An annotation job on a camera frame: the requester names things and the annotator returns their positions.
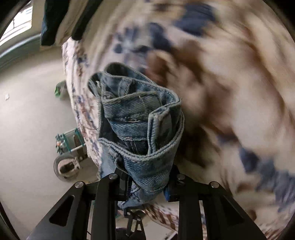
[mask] jeans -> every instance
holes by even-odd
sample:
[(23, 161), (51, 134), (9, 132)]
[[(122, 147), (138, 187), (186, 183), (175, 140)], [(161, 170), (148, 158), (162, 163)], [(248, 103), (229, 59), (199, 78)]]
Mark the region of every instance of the jeans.
[(119, 168), (133, 178), (131, 197), (122, 208), (151, 201), (168, 183), (183, 133), (179, 97), (121, 63), (110, 63), (94, 74), (89, 87), (101, 119), (100, 176)]

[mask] metal screw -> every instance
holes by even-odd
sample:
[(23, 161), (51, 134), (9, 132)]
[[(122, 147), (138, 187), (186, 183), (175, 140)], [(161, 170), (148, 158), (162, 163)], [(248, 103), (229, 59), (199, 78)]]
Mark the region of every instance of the metal screw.
[(218, 182), (211, 182), (210, 185), (213, 188), (218, 188), (219, 187), (219, 183)]
[(111, 174), (109, 175), (109, 179), (116, 179), (117, 177), (118, 177), (118, 175), (115, 174), (115, 173), (111, 173)]
[(184, 180), (185, 176), (183, 174), (177, 174), (177, 179), (178, 180)]
[(83, 187), (83, 185), (84, 185), (83, 182), (76, 182), (76, 183), (75, 183), (75, 187), (76, 187), (76, 188)]

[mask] rolled denim jeans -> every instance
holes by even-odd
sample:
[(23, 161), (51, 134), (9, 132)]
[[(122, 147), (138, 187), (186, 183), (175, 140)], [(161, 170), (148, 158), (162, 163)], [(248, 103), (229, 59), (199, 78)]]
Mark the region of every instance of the rolled denim jeans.
[(122, 208), (151, 201), (168, 183), (183, 133), (181, 100), (116, 62), (94, 74), (89, 87), (99, 103), (101, 177), (117, 167), (133, 178), (131, 197)]

